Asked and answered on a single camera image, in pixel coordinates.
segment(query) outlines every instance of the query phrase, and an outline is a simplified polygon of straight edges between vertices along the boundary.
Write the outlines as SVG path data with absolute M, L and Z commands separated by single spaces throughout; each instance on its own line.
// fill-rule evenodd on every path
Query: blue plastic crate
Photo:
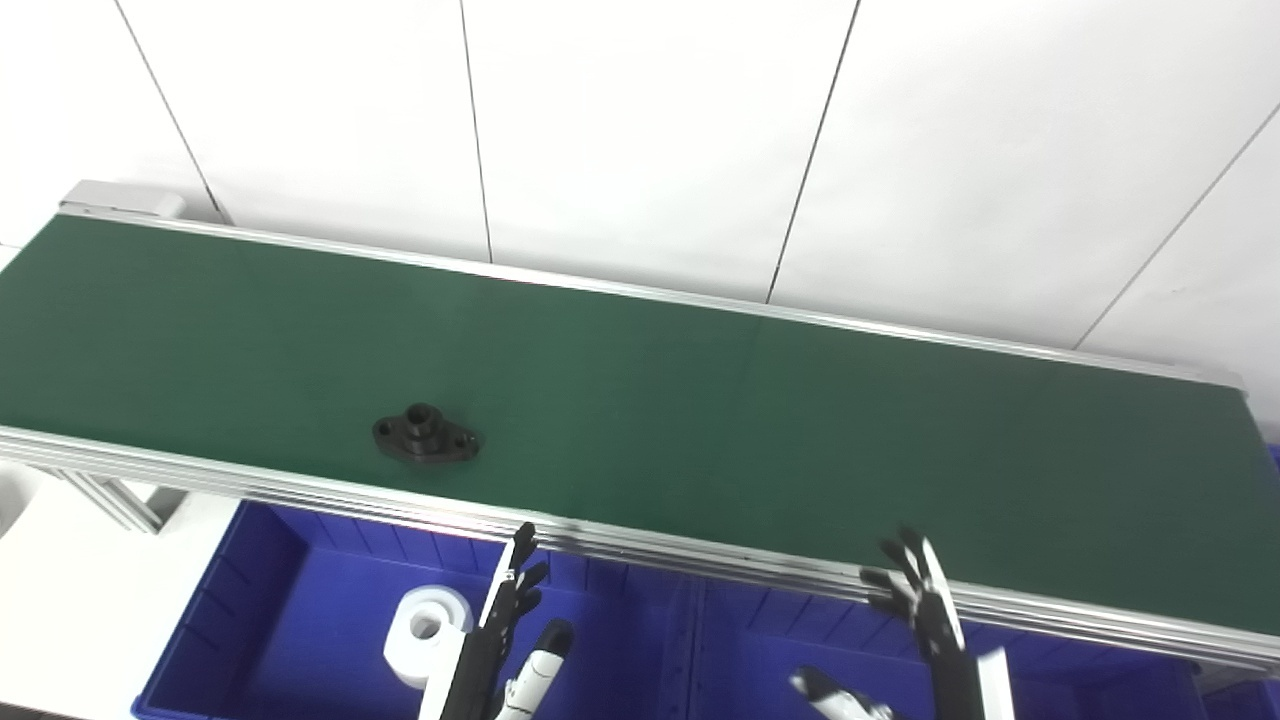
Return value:
M 399 598 L 447 584 L 477 610 L 499 552 L 497 543 L 246 502 L 133 712 L 415 720 L 420 692 L 381 656 Z M 928 671 L 905 625 L 863 603 L 540 555 L 552 569 L 543 602 L 504 669 L 515 670 L 550 618 L 575 625 L 540 720 L 818 720 L 787 683 L 801 664 L 913 717 L 932 716 Z M 1206 719 L 1187 662 L 978 624 L 966 624 L 966 637 L 977 651 L 1006 648 L 1020 720 Z
M 1280 720 L 1280 680 L 1240 683 L 1204 697 L 1208 720 Z

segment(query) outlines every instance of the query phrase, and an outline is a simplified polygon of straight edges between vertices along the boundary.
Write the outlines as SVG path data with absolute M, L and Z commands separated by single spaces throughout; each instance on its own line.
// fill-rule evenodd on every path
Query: white spool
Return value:
M 383 644 L 383 657 L 402 683 L 424 689 L 440 644 L 440 629 L 451 625 L 467 633 L 472 624 L 471 606 L 453 588 L 413 588 L 396 607 Z

